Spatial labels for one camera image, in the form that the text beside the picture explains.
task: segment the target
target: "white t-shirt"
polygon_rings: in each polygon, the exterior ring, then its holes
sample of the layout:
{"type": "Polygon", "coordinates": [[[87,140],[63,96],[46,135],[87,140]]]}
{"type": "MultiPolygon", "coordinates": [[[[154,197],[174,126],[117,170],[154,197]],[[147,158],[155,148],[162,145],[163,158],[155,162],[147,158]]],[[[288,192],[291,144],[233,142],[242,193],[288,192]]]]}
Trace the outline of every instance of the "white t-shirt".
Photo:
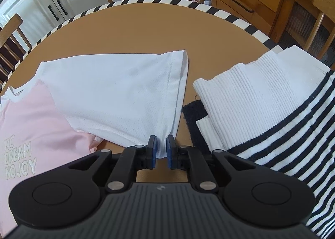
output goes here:
{"type": "Polygon", "coordinates": [[[19,101],[38,80],[76,131],[123,147],[176,135],[188,71],[185,50],[165,54],[95,54],[41,62],[36,75],[6,95],[19,101]]]}

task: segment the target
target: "black fabric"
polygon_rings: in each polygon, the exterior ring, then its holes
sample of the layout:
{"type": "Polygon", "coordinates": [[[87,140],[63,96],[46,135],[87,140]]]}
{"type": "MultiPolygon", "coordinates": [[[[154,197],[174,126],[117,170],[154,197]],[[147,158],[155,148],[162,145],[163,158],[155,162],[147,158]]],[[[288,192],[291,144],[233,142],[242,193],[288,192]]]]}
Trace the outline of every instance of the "black fabric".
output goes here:
{"type": "Polygon", "coordinates": [[[201,100],[196,100],[188,105],[183,106],[182,112],[184,114],[187,127],[190,131],[191,141],[194,147],[201,150],[203,154],[210,154],[208,145],[205,142],[204,137],[195,123],[196,121],[207,116],[207,111],[201,100]]]}

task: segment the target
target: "drawer handle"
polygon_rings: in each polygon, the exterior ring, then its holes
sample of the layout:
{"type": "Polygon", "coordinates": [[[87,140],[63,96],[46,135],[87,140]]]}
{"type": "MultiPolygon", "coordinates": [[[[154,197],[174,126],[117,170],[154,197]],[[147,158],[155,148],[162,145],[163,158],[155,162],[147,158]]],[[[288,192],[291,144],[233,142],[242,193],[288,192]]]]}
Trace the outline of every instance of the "drawer handle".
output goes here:
{"type": "Polygon", "coordinates": [[[52,15],[55,17],[56,21],[59,21],[59,18],[56,16],[54,11],[52,10],[52,7],[49,5],[48,8],[49,8],[50,12],[52,13],[52,15]]]}
{"type": "Polygon", "coordinates": [[[254,10],[247,9],[244,5],[242,5],[240,2],[236,0],[232,0],[233,2],[237,3],[240,7],[242,7],[244,10],[248,11],[249,13],[254,13],[254,10]]]}
{"type": "Polygon", "coordinates": [[[64,9],[64,7],[62,6],[61,1],[60,1],[60,0],[57,0],[57,3],[59,4],[59,6],[61,7],[61,9],[63,10],[65,16],[67,16],[67,12],[66,12],[66,10],[64,9]]]}

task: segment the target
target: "pink t-shirt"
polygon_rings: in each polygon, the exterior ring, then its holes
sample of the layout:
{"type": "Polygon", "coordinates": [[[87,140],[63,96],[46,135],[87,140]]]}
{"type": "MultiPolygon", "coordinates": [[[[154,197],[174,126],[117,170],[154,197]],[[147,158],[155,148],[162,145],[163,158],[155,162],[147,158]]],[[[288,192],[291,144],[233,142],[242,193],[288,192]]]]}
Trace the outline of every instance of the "pink t-shirt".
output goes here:
{"type": "Polygon", "coordinates": [[[5,94],[0,112],[0,234],[16,227],[8,197],[18,183],[88,155],[98,142],[70,126],[43,82],[5,94]]]}

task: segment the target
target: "round table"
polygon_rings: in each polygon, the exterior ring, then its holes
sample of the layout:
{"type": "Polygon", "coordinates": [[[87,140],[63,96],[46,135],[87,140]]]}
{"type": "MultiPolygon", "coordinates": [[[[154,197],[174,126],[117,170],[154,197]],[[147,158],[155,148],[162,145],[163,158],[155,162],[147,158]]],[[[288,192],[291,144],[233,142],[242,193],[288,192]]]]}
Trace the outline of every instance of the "round table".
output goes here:
{"type": "MultiPolygon", "coordinates": [[[[1,95],[8,85],[16,88],[30,80],[42,61],[84,54],[162,54],[186,49],[186,105],[199,99],[192,87],[196,79],[211,79],[237,63],[256,60],[272,48],[280,50],[250,24],[204,4],[186,0],[118,1],[83,12],[44,36],[9,74],[1,95]]],[[[176,140],[192,145],[183,115],[176,140]]],[[[98,148],[116,153],[123,149],[106,141],[98,148]]],[[[186,180],[184,171],[168,169],[166,159],[157,160],[156,169],[139,171],[137,176],[142,182],[186,180]]]]}

